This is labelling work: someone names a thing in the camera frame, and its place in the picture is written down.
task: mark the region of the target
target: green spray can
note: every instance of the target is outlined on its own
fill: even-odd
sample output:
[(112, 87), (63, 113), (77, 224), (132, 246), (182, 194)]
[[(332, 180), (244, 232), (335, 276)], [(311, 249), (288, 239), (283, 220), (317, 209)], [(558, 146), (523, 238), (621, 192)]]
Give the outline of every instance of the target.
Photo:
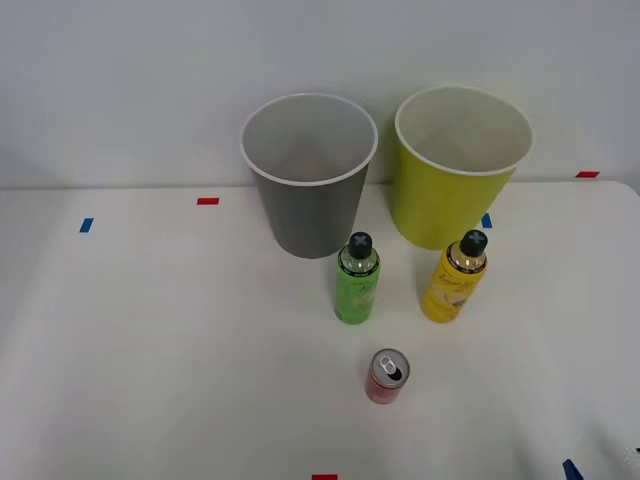
[(344, 323), (356, 325), (369, 318), (380, 276), (380, 257), (365, 232), (351, 235), (338, 253), (336, 315)]

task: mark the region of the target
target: black spray cap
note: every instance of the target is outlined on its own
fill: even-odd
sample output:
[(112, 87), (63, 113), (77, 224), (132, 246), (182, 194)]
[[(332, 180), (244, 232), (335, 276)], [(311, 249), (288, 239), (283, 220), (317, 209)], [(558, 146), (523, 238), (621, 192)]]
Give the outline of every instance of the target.
[(353, 258), (367, 258), (371, 255), (373, 239), (368, 233), (356, 232), (349, 239), (349, 255)]
[(487, 248), (489, 239), (480, 230), (469, 230), (460, 240), (460, 251), (467, 257), (479, 257)]

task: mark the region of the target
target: gray cup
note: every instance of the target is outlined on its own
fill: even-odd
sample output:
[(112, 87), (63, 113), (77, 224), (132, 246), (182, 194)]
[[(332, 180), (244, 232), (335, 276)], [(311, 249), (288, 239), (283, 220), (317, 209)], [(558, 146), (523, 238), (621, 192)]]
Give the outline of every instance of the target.
[(347, 242), (377, 146), (369, 114), (335, 95), (289, 95), (249, 116), (240, 149), (282, 248), (320, 258)]

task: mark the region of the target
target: cup rim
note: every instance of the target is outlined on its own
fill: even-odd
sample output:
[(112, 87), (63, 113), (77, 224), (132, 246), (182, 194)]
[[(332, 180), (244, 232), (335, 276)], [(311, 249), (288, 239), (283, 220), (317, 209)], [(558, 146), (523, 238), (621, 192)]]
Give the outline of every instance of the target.
[[(409, 103), (411, 103), (416, 97), (422, 96), (422, 95), (427, 94), (427, 93), (434, 92), (436, 90), (444, 90), (444, 89), (472, 90), (474, 92), (481, 93), (482, 95), (486, 95), (488, 97), (491, 97), (494, 100), (497, 100), (500, 103), (503, 103), (506, 106), (511, 107), (516, 112), (518, 112), (520, 114), (520, 116), (524, 119), (524, 121), (527, 123), (527, 127), (529, 128), (529, 134), (531, 136), (531, 140), (529, 142), (529, 148), (527, 148), (527, 151), (525, 152), (525, 154), (522, 155), (522, 158), (520, 160), (518, 160), (517, 162), (513, 163), (512, 165), (509, 165), (509, 166), (503, 167), (503, 168), (499, 168), (498, 170), (490, 170), (490, 171), (486, 171), (486, 172), (469, 172), (469, 171), (466, 171), (466, 170), (457, 170), (455, 168), (450, 168), (450, 167), (445, 167), (444, 165), (440, 165), (440, 164), (434, 162), (433, 160), (429, 160), (428, 158), (426, 158), (423, 155), (419, 154), (413, 147), (411, 147), (411, 145), (409, 145), (409, 142), (407, 142), (407, 140), (404, 138), (404, 135), (402, 134), (402, 131), (400, 130), (400, 116), (402, 115), (403, 109), (407, 105), (409, 105)], [(416, 158), (418, 158), (422, 162), (426, 163), (427, 165), (430, 165), (430, 166), (432, 166), (434, 168), (437, 168), (438, 170), (442, 170), (442, 171), (447, 172), (447, 173), (453, 173), (455, 175), (464, 175), (464, 176), (468, 176), (468, 177), (493, 177), (493, 176), (496, 176), (496, 175), (500, 175), (501, 173), (506, 173), (506, 172), (510, 172), (512, 170), (515, 170), (520, 164), (522, 164), (525, 160), (527, 160), (527, 158), (529, 158), (529, 156), (531, 154), (531, 150), (533, 149), (534, 141), (535, 141), (534, 133), (533, 133), (533, 126), (531, 125), (531, 120), (529, 120), (529, 117), (527, 116), (525, 111), (522, 109), (522, 107), (520, 107), (519, 105), (517, 105), (513, 101), (507, 100), (506, 98), (503, 98), (503, 97), (501, 97), (499, 95), (496, 95), (496, 94), (494, 94), (492, 92), (489, 92), (489, 91), (485, 90), (484, 88), (480, 88), (480, 87), (477, 87), (477, 86), (474, 86), (474, 85), (466, 85), (466, 84), (444, 83), (444, 84), (439, 84), (439, 85), (434, 85), (434, 86), (431, 86), (431, 87), (427, 87), (427, 88), (424, 88), (422, 90), (417, 91), (413, 95), (411, 95), (408, 98), (406, 98), (405, 101), (400, 104), (400, 106), (398, 107), (398, 110), (396, 111), (394, 125), (395, 125), (396, 135), (398, 135), (398, 138), (400, 139), (400, 142), (402, 143), (402, 145), (404, 145), (404, 147), (407, 150), (409, 150), (409, 152), (411, 152), (411, 154), (413, 156), (415, 156)]]
[[(264, 170), (258, 168), (256, 166), (256, 164), (251, 161), (251, 159), (247, 155), (247, 152), (244, 149), (243, 139), (244, 139), (244, 134), (245, 134), (245, 131), (247, 129), (247, 126), (249, 125), (251, 120), (253, 120), (256, 117), (256, 115), (258, 115), (262, 110), (270, 107), (271, 105), (273, 105), (275, 103), (281, 102), (283, 100), (288, 100), (288, 99), (291, 99), (291, 98), (296, 98), (296, 97), (325, 97), (325, 98), (332, 98), (334, 100), (338, 100), (340, 102), (346, 103), (347, 105), (350, 105), (351, 107), (353, 107), (356, 110), (358, 110), (362, 115), (364, 115), (365, 119), (367, 120), (367, 122), (371, 126), (371, 129), (373, 130), (373, 142), (372, 142), (372, 145), (371, 145), (371, 150), (369, 151), (369, 153), (365, 157), (365, 159), (359, 165), (357, 165), (355, 168), (349, 170), (346, 173), (343, 173), (340, 176), (333, 177), (333, 178), (328, 178), (326, 180), (318, 180), (318, 181), (314, 181), (314, 182), (299, 182), (299, 181), (295, 181), (295, 180), (286, 180), (284, 178), (279, 178), (279, 177), (276, 177), (274, 175), (271, 175), (271, 174), (265, 172)], [(293, 94), (289, 94), (289, 95), (283, 95), (283, 96), (278, 97), (278, 98), (274, 98), (273, 100), (270, 100), (267, 103), (262, 104), (256, 110), (254, 110), (247, 117), (247, 119), (244, 121), (244, 123), (242, 124), (242, 128), (240, 129), (239, 144), (240, 144), (240, 152), (242, 153), (242, 158), (244, 158), (244, 161), (247, 163), (247, 165), (249, 165), (249, 167), (251, 167), (251, 169), (254, 172), (256, 172), (257, 174), (259, 174), (260, 176), (262, 176), (262, 177), (264, 177), (264, 178), (266, 178), (268, 180), (271, 180), (273, 182), (282, 184), (282, 185), (291, 185), (291, 186), (294, 186), (294, 187), (320, 187), (322, 185), (331, 185), (333, 183), (338, 183), (341, 180), (344, 180), (346, 178), (352, 177), (356, 173), (358, 173), (360, 170), (365, 168), (371, 162), (371, 159), (373, 158), (373, 155), (376, 153), (376, 150), (378, 149), (378, 128), (376, 127), (376, 123), (373, 121), (373, 118), (371, 118), (371, 115), (369, 115), (369, 113), (364, 108), (362, 108), (360, 105), (358, 105), (357, 103), (355, 103), (352, 100), (348, 100), (348, 99), (346, 99), (344, 97), (341, 97), (339, 95), (333, 95), (331, 93), (301, 92), (301, 93), (293, 93)]]

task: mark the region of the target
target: yellow cup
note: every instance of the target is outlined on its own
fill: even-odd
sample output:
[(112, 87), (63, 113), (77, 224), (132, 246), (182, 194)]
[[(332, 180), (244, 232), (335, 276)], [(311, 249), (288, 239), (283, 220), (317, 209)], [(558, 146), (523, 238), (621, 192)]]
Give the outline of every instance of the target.
[(463, 85), (407, 98), (395, 127), (393, 218), (407, 240), (429, 249), (445, 248), (480, 221), (533, 144), (520, 108)]

